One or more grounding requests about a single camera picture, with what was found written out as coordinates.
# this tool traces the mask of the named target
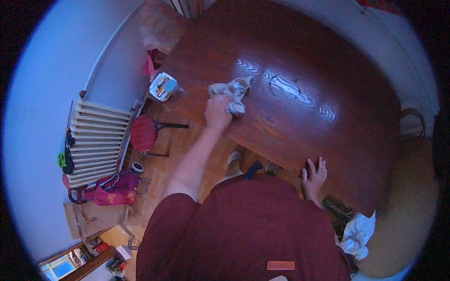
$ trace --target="red stool seat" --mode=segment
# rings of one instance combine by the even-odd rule
[[[140,152],[152,148],[158,138],[157,123],[147,115],[141,115],[131,125],[131,144]]]

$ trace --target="person's right hand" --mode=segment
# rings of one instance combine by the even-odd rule
[[[319,158],[319,167],[316,169],[311,159],[308,159],[308,170],[301,170],[301,191],[305,199],[312,200],[323,209],[319,198],[319,191],[327,178],[327,167],[322,157]]]
[[[208,100],[205,111],[206,127],[222,133],[231,122],[231,114],[227,112],[231,98],[216,94]]]

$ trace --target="oval wooden table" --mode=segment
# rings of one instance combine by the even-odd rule
[[[217,1],[161,71],[185,90],[164,106],[200,124],[208,85],[254,76],[246,113],[226,136],[296,174],[323,156],[326,191],[366,216],[376,209],[399,148],[400,103],[380,71],[321,23],[269,1]]]

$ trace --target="food container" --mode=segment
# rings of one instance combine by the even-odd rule
[[[167,73],[163,72],[155,77],[150,85],[150,93],[158,100],[166,101],[178,88],[178,82]]]

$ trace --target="crumpled towel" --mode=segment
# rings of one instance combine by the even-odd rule
[[[357,213],[347,223],[339,247],[347,254],[354,255],[357,260],[362,260],[369,254],[365,246],[375,231],[375,212],[368,218]]]
[[[250,88],[250,83],[252,80],[253,76],[248,76],[244,78],[236,78],[228,84],[215,83],[208,86],[208,91],[210,97],[215,94],[224,94],[232,98],[228,104],[227,111],[234,115],[243,114],[245,113],[245,106],[242,104],[241,99]]]

